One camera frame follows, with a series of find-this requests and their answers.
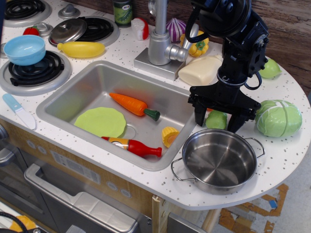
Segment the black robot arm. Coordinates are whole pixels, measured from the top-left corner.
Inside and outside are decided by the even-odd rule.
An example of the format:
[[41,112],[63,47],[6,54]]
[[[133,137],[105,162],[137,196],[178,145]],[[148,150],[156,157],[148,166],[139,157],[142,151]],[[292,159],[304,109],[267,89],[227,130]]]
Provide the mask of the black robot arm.
[[249,0],[193,0],[193,12],[186,26],[191,43],[209,37],[222,38],[222,65],[213,85],[192,86],[188,102],[194,107],[195,121],[202,126],[208,108],[231,115],[227,129],[235,133],[246,121],[255,119],[261,104],[240,88],[267,63],[265,51],[268,27],[252,10]]

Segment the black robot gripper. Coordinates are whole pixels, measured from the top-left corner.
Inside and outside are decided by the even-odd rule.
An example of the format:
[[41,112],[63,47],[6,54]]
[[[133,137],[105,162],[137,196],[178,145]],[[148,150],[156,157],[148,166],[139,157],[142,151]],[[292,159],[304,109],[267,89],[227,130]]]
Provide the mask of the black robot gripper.
[[254,119],[261,104],[245,95],[241,87],[248,77],[217,71],[217,82],[212,85],[192,86],[188,103],[194,107],[195,122],[203,126],[207,108],[231,114],[227,130],[236,133],[248,119]]

